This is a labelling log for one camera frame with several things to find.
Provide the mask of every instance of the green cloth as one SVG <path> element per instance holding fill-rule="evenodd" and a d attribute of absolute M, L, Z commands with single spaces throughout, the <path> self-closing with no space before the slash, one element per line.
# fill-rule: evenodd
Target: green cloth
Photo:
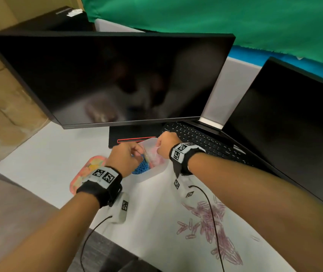
<path fill-rule="evenodd" d="M 160 32 L 233 33 L 236 45 L 323 63 L 323 0 L 82 0 L 101 18 Z"/>

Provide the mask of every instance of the monitor stand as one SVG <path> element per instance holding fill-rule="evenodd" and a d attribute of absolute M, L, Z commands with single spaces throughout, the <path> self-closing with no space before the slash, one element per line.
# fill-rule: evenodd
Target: monitor stand
<path fill-rule="evenodd" d="M 108 136 L 108 147 L 111 149 L 121 142 L 141 142 L 152 137 L 159 137 L 163 132 L 164 124 L 111 126 Z"/>

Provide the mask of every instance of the monitor screen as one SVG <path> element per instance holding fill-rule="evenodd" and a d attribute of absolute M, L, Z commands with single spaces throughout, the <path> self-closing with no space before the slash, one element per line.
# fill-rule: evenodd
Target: monitor screen
<path fill-rule="evenodd" d="M 222 130 L 323 201 L 323 79 L 269 59 Z"/>
<path fill-rule="evenodd" d="M 0 32 L 0 54 L 61 125 L 122 125 L 199 118 L 234 39 L 231 34 Z"/>

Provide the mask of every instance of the black wrist strap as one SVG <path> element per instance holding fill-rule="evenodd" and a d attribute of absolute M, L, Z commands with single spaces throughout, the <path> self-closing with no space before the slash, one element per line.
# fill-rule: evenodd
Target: black wrist strap
<path fill-rule="evenodd" d="M 171 148 L 169 158 L 173 162 L 174 173 L 177 178 L 180 174 L 192 175 L 188 169 L 188 161 L 196 153 L 205 153 L 205 150 L 192 142 L 179 143 Z"/>
<path fill-rule="evenodd" d="M 85 178 L 78 192 L 86 192 L 94 195 L 100 203 L 100 208 L 114 204 L 122 191 L 122 175 L 115 168 L 105 166 L 92 172 Z"/>

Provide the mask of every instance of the keyboard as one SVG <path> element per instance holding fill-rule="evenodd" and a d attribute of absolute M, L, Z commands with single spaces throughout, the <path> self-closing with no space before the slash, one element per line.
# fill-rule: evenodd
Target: keyboard
<path fill-rule="evenodd" d="M 164 130 L 177 133 L 183 142 L 193 142 L 206 150 L 209 155 L 233 160 L 246 165 L 253 166 L 248 160 L 247 155 L 234 147 L 227 146 L 218 140 L 202 133 L 183 122 L 169 122 L 164 125 Z"/>

